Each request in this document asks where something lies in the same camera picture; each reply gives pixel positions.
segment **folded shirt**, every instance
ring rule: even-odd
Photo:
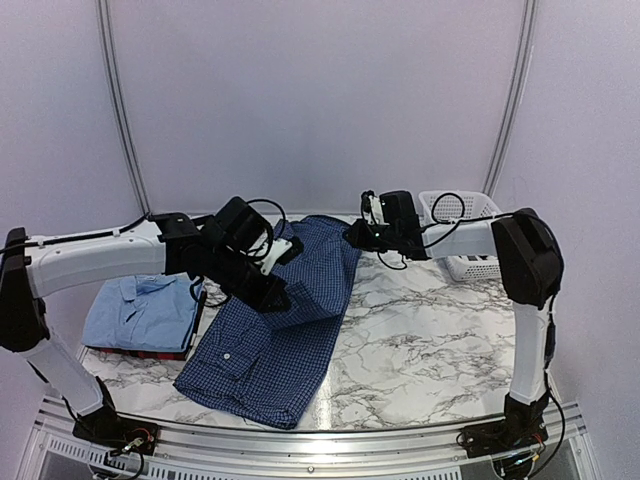
[[[99,348],[184,352],[198,310],[190,285],[186,276],[175,275],[108,280],[89,311],[82,343]]]
[[[304,251],[273,273],[287,282],[291,311],[265,315],[237,299],[222,308],[175,382],[210,408],[294,428],[327,372],[349,304],[360,251],[348,225],[322,216],[286,224]]]

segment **gray marble vein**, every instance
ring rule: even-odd
[[[396,263],[395,254],[385,261]],[[385,268],[363,254],[323,384],[301,430],[359,430],[467,419],[502,410],[513,371],[511,302],[498,281],[456,283],[438,262]],[[211,303],[224,297],[206,284]],[[197,342],[215,321],[207,309]],[[125,412],[203,425],[266,429],[191,402],[172,386],[184,362],[89,351]]]

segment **plastic basket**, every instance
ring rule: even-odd
[[[431,208],[436,199],[443,193],[451,190],[438,190],[421,192],[418,195],[424,209],[424,219],[427,224],[433,223]],[[464,218],[476,218],[491,216],[502,211],[484,193],[455,191],[464,200]],[[436,217],[440,220],[459,218],[462,213],[460,201],[452,196],[445,197],[438,202]],[[464,257],[446,257],[445,264],[451,277],[457,282],[481,280],[488,278],[500,278],[500,264],[498,259],[492,256],[468,255]]]

